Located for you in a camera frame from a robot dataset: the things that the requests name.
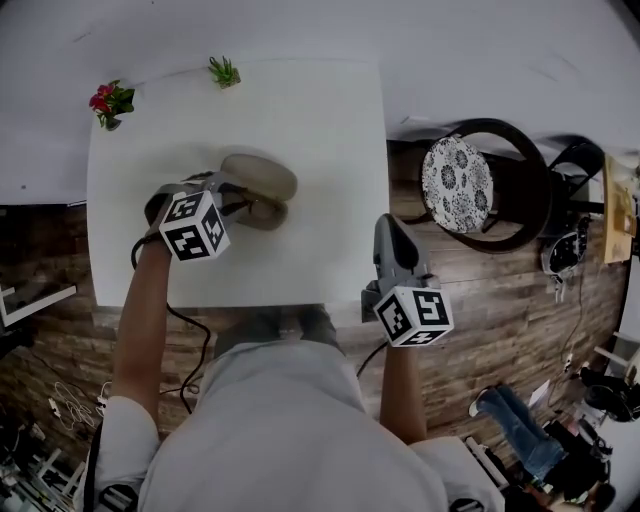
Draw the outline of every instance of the wood plank floor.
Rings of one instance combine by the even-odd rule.
[[[407,181],[405,175],[394,175],[393,166],[391,169],[392,177],[405,178],[392,181],[392,212],[407,217],[419,215],[422,206],[415,183]],[[371,220],[372,231],[375,220]],[[500,237],[509,229],[498,226],[488,236]],[[0,360],[0,403],[21,416],[33,414],[49,442],[62,448],[70,462],[77,462],[88,449],[88,441],[79,435],[85,430],[91,434],[92,429],[76,424],[67,431],[53,417],[47,398],[55,397],[54,383],[60,378],[34,355],[45,360],[64,380],[79,385],[91,397],[97,396],[111,376],[120,311],[95,304],[84,207],[9,208],[0,217],[0,230],[3,287],[27,280],[78,285],[77,295],[31,318],[31,325],[37,329],[32,349],[20,347]],[[468,417],[469,403],[484,387],[498,382],[513,385],[523,397],[546,379],[562,382],[562,358],[571,350],[577,364],[590,358],[593,347],[606,344],[617,324],[626,268],[622,264],[599,263],[603,229],[601,223],[594,222],[586,260],[570,284],[565,302],[556,305],[553,287],[540,270],[538,243],[513,254],[487,255],[466,248],[433,224],[417,226],[416,230],[429,250],[432,272],[451,295],[456,324],[449,336],[420,351],[429,434],[474,435],[511,461],[512,453],[498,428],[487,418]],[[327,310],[347,357],[359,365],[383,339],[380,326],[360,323],[358,302],[328,304]],[[247,314],[241,309],[187,312],[213,331]],[[202,343],[200,332],[191,326],[171,317],[168,325],[163,389],[180,385],[195,366]],[[361,379],[367,407],[374,415],[380,398],[383,360],[382,354],[374,358]],[[79,392],[76,395],[93,410],[93,404]],[[570,400],[563,385],[556,389],[553,401],[557,403],[552,408],[536,409],[541,421],[554,417],[553,410],[569,410]],[[66,411],[63,414],[69,422]],[[161,432],[170,433],[185,417],[178,394],[163,395]]]

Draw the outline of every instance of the pink flower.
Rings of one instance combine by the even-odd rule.
[[[98,87],[98,95],[104,98],[105,96],[111,94],[114,88],[114,85],[101,85],[100,87]]]
[[[100,94],[94,94],[91,96],[89,100],[89,106],[93,109],[94,112],[100,110],[102,112],[111,112],[109,105],[104,101],[104,97]]]

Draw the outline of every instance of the small succulent plant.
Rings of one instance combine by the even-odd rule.
[[[209,57],[209,71],[213,75],[213,81],[216,82],[220,89],[226,89],[232,85],[240,83],[240,74],[238,68],[233,67],[231,60],[222,57],[222,64],[220,64],[213,57]]]

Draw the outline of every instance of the patterned cushion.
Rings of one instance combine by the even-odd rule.
[[[478,231],[493,203],[489,165],[474,147],[445,137],[422,163],[422,191],[433,220],[456,233]]]

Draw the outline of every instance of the white shirt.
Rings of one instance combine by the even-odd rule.
[[[116,483],[154,512],[440,512],[460,498],[504,509],[458,439],[407,447],[365,413],[344,356],[313,342],[235,347],[208,368],[194,413],[162,445],[144,408],[111,398],[96,497]]]

